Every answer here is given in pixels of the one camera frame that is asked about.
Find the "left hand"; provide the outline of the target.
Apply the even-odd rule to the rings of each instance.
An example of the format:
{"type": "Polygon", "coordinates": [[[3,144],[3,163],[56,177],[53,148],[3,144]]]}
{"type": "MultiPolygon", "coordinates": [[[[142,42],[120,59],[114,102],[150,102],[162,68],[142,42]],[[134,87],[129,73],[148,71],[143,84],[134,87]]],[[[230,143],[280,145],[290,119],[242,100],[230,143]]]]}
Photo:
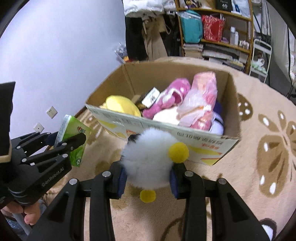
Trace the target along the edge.
{"type": "Polygon", "coordinates": [[[23,219],[27,225],[35,225],[41,216],[39,202],[23,208],[20,204],[12,201],[2,208],[1,212],[5,215],[24,213],[25,217],[23,219]]]}

